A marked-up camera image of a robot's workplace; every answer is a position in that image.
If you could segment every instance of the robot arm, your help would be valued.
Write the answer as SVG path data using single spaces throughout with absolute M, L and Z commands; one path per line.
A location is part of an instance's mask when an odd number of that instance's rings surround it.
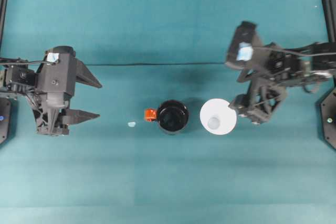
M 227 53 L 226 65 L 240 70 L 238 82 L 250 81 L 246 94 L 230 104 L 240 116 L 255 124 L 267 122 L 286 98 L 286 88 L 302 86 L 313 93 L 321 82 L 336 73 L 336 44 L 312 44 L 283 49 L 275 43 L 264 46 L 256 25 L 242 22 Z M 316 84 L 308 90 L 307 85 Z
M 29 62 L 2 59 L 0 97 L 24 96 L 32 108 L 37 133 L 68 135 L 68 126 L 99 117 L 98 114 L 70 109 L 76 82 L 96 88 L 102 85 L 84 63 L 76 58 L 72 47 L 59 46 L 45 52 L 37 71 L 28 69 Z

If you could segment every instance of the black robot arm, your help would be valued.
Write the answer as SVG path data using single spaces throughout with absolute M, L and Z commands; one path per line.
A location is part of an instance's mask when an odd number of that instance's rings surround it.
M 41 64 L 35 72 L 28 68 L 30 63 Z M 76 58 L 72 47 L 51 48 L 45 52 L 43 61 L 1 58 L 0 64 L 5 67 L 0 71 L 2 102 L 6 102 L 4 99 L 24 96 L 33 110 L 37 133 L 68 135 L 69 125 L 99 116 L 70 109 L 76 82 L 102 87 L 84 63 Z

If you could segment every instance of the mug handle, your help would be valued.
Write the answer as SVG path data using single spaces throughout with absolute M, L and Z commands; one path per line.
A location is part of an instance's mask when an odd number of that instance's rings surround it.
M 156 110 L 146 109 L 144 119 L 147 122 L 155 122 L 156 121 Z

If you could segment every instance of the black metal frame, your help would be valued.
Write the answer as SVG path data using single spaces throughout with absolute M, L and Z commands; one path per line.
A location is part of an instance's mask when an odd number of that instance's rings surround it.
M 5 25 L 6 6 L 7 6 L 7 0 L 0 0 L 0 49 Z

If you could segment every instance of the teal tablecloth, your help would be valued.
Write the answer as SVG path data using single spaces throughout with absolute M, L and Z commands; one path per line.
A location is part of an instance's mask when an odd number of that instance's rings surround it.
M 265 42 L 327 40 L 320 0 L 8 0 L 1 55 L 37 60 L 68 44 L 89 64 L 218 62 L 242 19 L 260 23 Z M 332 81 L 315 95 L 290 89 L 267 124 L 239 118 L 215 136 L 199 110 L 245 92 L 238 72 L 90 70 L 103 89 L 78 84 L 71 106 L 101 117 L 67 137 L 35 134 L 25 101 L 14 106 L 12 138 L 0 148 L 1 223 L 335 223 L 336 151 L 321 138 L 315 106 Z M 142 118 L 167 99 L 190 109 L 180 135 Z

